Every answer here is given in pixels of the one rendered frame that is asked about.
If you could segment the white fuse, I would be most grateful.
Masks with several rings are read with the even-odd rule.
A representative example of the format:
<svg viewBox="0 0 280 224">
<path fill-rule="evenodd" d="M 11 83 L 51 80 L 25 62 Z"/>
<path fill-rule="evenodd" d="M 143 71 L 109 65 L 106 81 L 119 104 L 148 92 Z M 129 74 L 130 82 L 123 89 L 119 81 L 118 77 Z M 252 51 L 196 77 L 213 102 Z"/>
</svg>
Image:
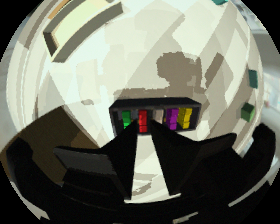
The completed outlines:
<svg viewBox="0 0 280 224">
<path fill-rule="evenodd" d="M 163 124 L 163 109 L 153 109 L 153 119 L 159 121 L 159 123 Z"/>
</svg>

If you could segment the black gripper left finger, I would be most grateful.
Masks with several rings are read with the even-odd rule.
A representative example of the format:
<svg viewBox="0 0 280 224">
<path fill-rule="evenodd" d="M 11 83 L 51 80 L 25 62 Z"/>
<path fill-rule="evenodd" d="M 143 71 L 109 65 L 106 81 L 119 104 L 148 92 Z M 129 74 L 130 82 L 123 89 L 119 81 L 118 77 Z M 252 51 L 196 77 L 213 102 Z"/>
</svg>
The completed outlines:
<svg viewBox="0 0 280 224">
<path fill-rule="evenodd" d="M 116 185 L 124 200 L 131 201 L 133 172 L 136 164 L 137 123 L 131 123 L 104 147 L 96 149 L 58 147 L 54 155 L 65 169 L 108 177 Z"/>
</svg>

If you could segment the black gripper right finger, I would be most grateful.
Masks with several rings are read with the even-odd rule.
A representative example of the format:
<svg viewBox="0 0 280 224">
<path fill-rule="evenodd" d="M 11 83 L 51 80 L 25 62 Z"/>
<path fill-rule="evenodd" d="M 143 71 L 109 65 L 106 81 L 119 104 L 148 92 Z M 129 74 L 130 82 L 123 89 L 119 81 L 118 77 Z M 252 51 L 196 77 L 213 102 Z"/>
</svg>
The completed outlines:
<svg viewBox="0 0 280 224">
<path fill-rule="evenodd" d="M 149 128 L 169 196 L 180 194 L 181 185 L 185 184 L 201 159 L 233 147 L 237 139 L 236 133 L 230 132 L 214 139 L 195 141 L 155 119 L 149 120 Z"/>
</svg>

